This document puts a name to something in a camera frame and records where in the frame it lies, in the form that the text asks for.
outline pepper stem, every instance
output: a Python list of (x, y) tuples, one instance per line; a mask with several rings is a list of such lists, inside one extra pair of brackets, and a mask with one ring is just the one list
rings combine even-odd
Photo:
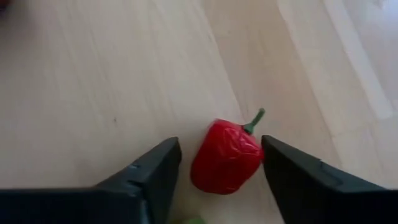
[(256, 117), (248, 124), (245, 124), (243, 126), (243, 130), (248, 133), (248, 134), (253, 134), (254, 132), (254, 127), (256, 124), (261, 120), (261, 118), (264, 116), (266, 111), (263, 108), (259, 109), (259, 112), (257, 113)]

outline wooden floor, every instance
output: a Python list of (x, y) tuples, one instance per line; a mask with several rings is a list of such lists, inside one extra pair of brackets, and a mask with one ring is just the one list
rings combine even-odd
[(15, 0), (0, 16), (0, 187), (93, 185), (183, 149), (171, 219), (283, 223), (263, 171), (229, 196), (190, 163), (214, 118), (248, 121), (398, 187), (397, 0)]

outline light wood surface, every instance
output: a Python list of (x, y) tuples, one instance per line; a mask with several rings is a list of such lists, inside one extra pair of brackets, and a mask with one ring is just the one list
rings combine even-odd
[(262, 170), (229, 196), (190, 163), (214, 118), (398, 187), (395, 0), (26, 0), (0, 16), (0, 187), (93, 185), (183, 149), (171, 219), (283, 223)]

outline green stem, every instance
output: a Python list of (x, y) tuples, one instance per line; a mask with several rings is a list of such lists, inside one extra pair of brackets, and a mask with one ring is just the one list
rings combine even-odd
[(246, 133), (248, 134), (253, 134), (254, 132), (254, 127), (257, 125), (257, 123), (261, 120), (261, 118), (264, 116), (266, 111), (263, 108), (259, 109), (259, 112), (257, 113), (256, 117), (248, 124), (245, 124), (243, 126), (243, 129)]

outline green object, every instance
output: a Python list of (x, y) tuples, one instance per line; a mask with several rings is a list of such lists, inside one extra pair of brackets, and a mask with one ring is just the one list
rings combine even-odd
[(190, 220), (185, 220), (181, 224), (206, 224), (202, 218), (192, 218)]
[(266, 111), (263, 108), (260, 108), (256, 117), (249, 124), (245, 124), (243, 126), (244, 131), (248, 134), (253, 134), (254, 127), (261, 120), (261, 118), (264, 116), (265, 113), (266, 113)]

